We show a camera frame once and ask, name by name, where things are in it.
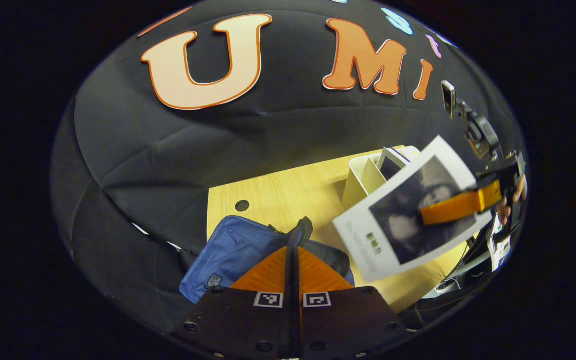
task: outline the human hand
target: human hand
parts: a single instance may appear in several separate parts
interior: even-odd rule
[[[521,180],[519,181],[519,185],[517,185],[517,190],[514,191],[512,195],[512,202],[516,203],[519,201],[519,196],[523,200],[526,200],[526,196],[528,196],[528,183],[526,182],[526,174],[521,176]],[[496,206],[496,213],[499,216],[499,221],[501,222],[502,226],[506,226],[508,223],[508,217],[510,216],[511,208],[507,206],[508,199],[503,198],[503,201]]]

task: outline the blue sticker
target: blue sticker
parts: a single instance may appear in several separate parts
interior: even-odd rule
[[[384,9],[383,7],[381,8],[381,11],[386,13],[386,15],[387,15],[386,19],[388,19],[388,21],[390,21],[390,23],[393,25],[393,27],[395,27],[399,30],[402,30],[402,32],[404,32],[407,35],[412,35],[412,28],[410,27],[410,23],[408,21],[406,21],[405,18],[402,18],[398,14],[392,12],[389,9]]]

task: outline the blue bag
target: blue bag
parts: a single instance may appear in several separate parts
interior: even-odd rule
[[[183,277],[179,292],[196,304],[210,287],[231,287],[263,259],[288,246],[291,235],[299,239],[299,246],[323,260],[354,286],[348,255],[310,240],[312,228],[310,219],[304,218],[295,229],[284,234],[250,219],[226,216]]]

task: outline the black and white photo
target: black and white photo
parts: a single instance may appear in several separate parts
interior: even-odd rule
[[[394,191],[369,209],[379,223],[400,264],[406,264],[450,242],[472,227],[469,216],[451,223],[424,226],[421,208],[452,198],[461,191],[446,167],[432,157]]]
[[[420,209],[476,186],[455,150],[437,136],[392,178],[333,220],[364,279],[377,281],[435,260],[492,221],[489,211],[423,225]]]

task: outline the wooden table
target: wooden table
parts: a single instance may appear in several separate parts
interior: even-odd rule
[[[314,227],[312,240],[348,253],[332,221],[345,212],[341,198],[349,162],[352,158],[381,151],[357,153],[211,188],[208,193],[208,239],[219,222],[229,215],[270,224],[284,233],[292,230],[300,219],[308,217]],[[243,212],[235,210],[235,204],[241,200],[249,202],[249,208]],[[461,259],[466,246],[464,242],[422,266],[370,283],[364,280],[350,259],[355,287],[375,287],[394,312],[401,312],[444,280]]]

